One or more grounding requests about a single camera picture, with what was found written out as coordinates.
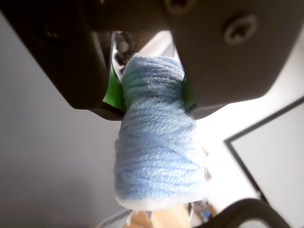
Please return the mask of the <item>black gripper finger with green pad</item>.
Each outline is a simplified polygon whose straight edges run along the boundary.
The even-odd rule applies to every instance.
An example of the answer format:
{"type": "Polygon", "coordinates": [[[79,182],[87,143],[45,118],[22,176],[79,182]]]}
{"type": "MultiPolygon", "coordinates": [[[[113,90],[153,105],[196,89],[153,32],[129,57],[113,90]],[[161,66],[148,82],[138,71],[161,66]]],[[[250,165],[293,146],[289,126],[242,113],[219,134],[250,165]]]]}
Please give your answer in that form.
{"type": "Polygon", "coordinates": [[[74,109],[120,121],[104,101],[114,33],[94,31],[88,17],[97,0],[3,0],[0,9],[50,81],[74,109]]]}
{"type": "Polygon", "coordinates": [[[263,96],[304,22],[301,0],[168,0],[166,11],[195,119],[263,96]]]}

